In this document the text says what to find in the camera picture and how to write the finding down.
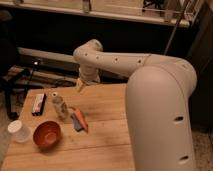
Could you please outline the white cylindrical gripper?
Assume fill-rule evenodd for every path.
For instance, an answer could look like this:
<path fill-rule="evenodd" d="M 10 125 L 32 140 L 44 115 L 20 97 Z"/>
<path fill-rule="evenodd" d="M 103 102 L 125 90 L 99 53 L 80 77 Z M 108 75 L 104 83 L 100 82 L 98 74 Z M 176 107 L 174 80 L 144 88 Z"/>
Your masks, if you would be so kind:
<path fill-rule="evenodd" d="M 99 71 L 92 67 L 81 66 L 79 68 L 79 77 L 76 80 L 76 90 L 78 92 L 81 92 L 86 87 L 86 83 L 100 82 Z"/>

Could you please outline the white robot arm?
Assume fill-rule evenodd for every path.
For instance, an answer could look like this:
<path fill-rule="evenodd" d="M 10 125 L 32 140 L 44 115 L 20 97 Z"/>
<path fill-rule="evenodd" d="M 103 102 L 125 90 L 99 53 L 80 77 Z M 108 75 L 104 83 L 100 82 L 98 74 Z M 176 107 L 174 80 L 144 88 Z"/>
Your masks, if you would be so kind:
<path fill-rule="evenodd" d="M 105 52 L 96 39 L 73 56 L 82 85 L 97 82 L 100 69 L 128 78 L 125 111 L 135 171 L 196 171 L 188 101 L 197 75 L 187 60 Z"/>

